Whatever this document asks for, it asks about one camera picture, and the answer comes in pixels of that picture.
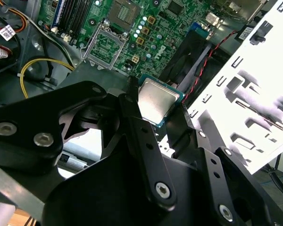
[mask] chip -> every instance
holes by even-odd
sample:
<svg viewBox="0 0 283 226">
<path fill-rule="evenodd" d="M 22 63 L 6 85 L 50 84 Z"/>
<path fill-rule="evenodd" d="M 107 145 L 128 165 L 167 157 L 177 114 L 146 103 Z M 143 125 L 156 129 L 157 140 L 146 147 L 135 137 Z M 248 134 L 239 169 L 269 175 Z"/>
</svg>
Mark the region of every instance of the chip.
<svg viewBox="0 0 283 226">
<path fill-rule="evenodd" d="M 130 30 L 141 8 L 129 0 L 114 0 L 108 19 L 119 27 Z"/>
<path fill-rule="evenodd" d="M 183 9 L 183 7 L 178 3 L 171 1 L 167 9 L 174 15 L 178 16 L 181 10 Z"/>
<path fill-rule="evenodd" d="M 136 43 L 142 45 L 144 41 L 145 41 L 144 39 L 138 37 L 137 40 L 136 40 Z"/>
<path fill-rule="evenodd" d="M 150 30 L 146 27 L 143 27 L 142 30 L 141 30 L 141 32 L 144 33 L 144 34 L 149 34 L 149 31 Z"/>
<path fill-rule="evenodd" d="M 58 6 L 58 2 L 56 2 L 56 1 L 52 1 L 51 6 L 52 6 L 53 8 L 56 8 L 56 7 Z"/>
<path fill-rule="evenodd" d="M 155 20 L 156 20 L 156 19 L 155 19 L 154 17 L 149 16 L 147 21 L 148 21 L 150 24 L 154 24 Z"/>
</svg>

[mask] screw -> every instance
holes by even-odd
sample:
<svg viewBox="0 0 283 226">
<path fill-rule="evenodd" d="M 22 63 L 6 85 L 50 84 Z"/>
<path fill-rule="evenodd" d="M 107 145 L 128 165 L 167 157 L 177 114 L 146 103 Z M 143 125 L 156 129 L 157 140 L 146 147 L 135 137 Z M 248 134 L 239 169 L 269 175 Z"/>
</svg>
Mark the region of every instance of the screw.
<svg viewBox="0 0 283 226">
<path fill-rule="evenodd" d="M 162 197 L 163 199 L 167 199 L 170 197 L 170 189 L 164 183 L 158 182 L 155 185 L 156 192 Z"/>
<path fill-rule="evenodd" d="M 226 148 L 225 148 L 225 153 L 227 153 L 229 156 L 232 155 L 232 153 L 230 152 L 230 150 L 228 150 L 228 149 L 226 149 Z"/>
<path fill-rule="evenodd" d="M 10 122 L 0 123 L 0 135 L 1 136 L 11 136 L 17 132 L 17 127 Z"/>
<path fill-rule="evenodd" d="M 233 215 L 232 215 L 231 211 L 226 206 L 220 205 L 219 206 L 219 212 L 228 222 L 233 221 Z"/>
<path fill-rule="evenodd" d="M 38 133 L 33 141 L 39 147 L 49 147 L 53 144 L 53 137 L 50 133 Z"/>
<path fill-rule="evenodd" d="M 202 136 L 203 138 L 206 138 L 206 137 L 207 137 L 207 136 L 206 136 L 203 132 L 201 132 L 201 131 L 199 131 L 198 133 L 199 133 L 200 136 Z"/>
<path fill-rule="evenodd" d="M 107 19 L 105 19 L 105 20 L 104 20 L 104 25 L 109 26 L 109 24 L 110 24 L 110 21 L 107 20 Z"/>
<path fill-rule="evenodd" d="M 123 36 L 124 36 L 124 37 L 128 37 L 128 35 L 129 35 L 128 32 L 124 32 L 124 33 L 123 33 Z"/>
</svg>

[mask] black mounting arm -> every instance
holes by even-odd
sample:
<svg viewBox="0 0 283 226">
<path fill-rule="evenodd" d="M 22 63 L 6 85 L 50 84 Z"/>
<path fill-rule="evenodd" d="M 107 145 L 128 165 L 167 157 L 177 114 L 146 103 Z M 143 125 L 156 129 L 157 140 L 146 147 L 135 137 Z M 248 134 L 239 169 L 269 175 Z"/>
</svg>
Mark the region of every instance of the black mounting arm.
<svg viewBox="0 0 283 226">
<path fill-rule="evenodd" d="M 101 161 L 51 192 L 42 226 L 283 225 L 281 210 L 234 153 L 210 150 L 185 106 L 166 123 L 170 159 L 137 103 L 130 77 L 118 97 L 86 81 L 0 108 L 0 167 L 24 175 L 49 174 L 66 141 L 102 130 Z"/>
</svg>

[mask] sticker label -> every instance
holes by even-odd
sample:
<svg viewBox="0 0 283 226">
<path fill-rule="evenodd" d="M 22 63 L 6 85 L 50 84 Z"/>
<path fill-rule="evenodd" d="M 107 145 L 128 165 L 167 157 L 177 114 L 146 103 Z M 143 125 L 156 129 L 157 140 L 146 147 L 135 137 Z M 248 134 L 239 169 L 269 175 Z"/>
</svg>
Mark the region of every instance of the sticker label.
<svg viewBox="0 0 283 226">
<path fill-rule="evenodd" d="M 8 52 L 4 49 L 0 49 L 0 59 L 8 58 Z"/>
<path fill-rule="evenodd" d="M 245 40 L 246 37 L 251 33 L 252 30 L 253 30 L 252 27 L 245 28 L 242 34 L 239 36 L 239 39 Z"/>
<path fill-rule="evenodd" d="M 0 35 L 6 40 L 10 40 L 14 35 L 16 34 L 16 32 L 14 31 L 14 29 L 10 26 L 7 25 L 6 27 L 3 27 L 0 30 Z"/>
</svg>

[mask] mounting hole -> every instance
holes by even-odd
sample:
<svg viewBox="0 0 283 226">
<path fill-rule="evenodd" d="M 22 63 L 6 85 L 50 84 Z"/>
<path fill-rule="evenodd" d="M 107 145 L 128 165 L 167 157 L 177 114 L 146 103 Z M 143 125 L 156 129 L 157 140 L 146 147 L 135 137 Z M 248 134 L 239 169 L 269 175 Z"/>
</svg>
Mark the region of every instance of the mounting hole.
<svg viewBox="0 0 283 226">
<path fill-rule="evenodd" d="M 129 102 L 133 102 L 133 100 L 132 100 L 132 98 L 131 98 L 130 96 L 126 95 L 125 98 L 126 98 L 126 100 L 129 101 Z"/>
<path fill-rule="evenodd" d="M 91 27 L 94 27 L 96 25 L 96 20 L 95 19 L 90 19 L 89 23 L 90 23 Z"/>
<path fill-rule="evenodd" d="M 160 0 L 152 0 L 152 4 L 154 7 L 158 7 L 160 5 Z"/>
<path fill-rule="evenodd" d="M 149 148 L 150 150 L 153 150 L 153 145 L 146 143 L 146 147 Z"/>
<path fill-rule="evenodd" d="M 100 90 L 99 88 L 95 87 L 95 86 L 92 88 L 92 90 L 93 90 L 94 92 L 97 92 L 97 93 L 100 93 L 100 92 L 101 92 L 101 90 Z"/>
<path fill-rule="evenodd" d="M 214 172 L 215 177 L 220 178 L 220 175 L 216 172 Z"/>
<path fill-rule="evenodd" d="M 145 129 L 145 128 L 142 128 L 141 130 L 142 130 L 144 133 L 148 133 L 148 130 Z"/>
</svg>

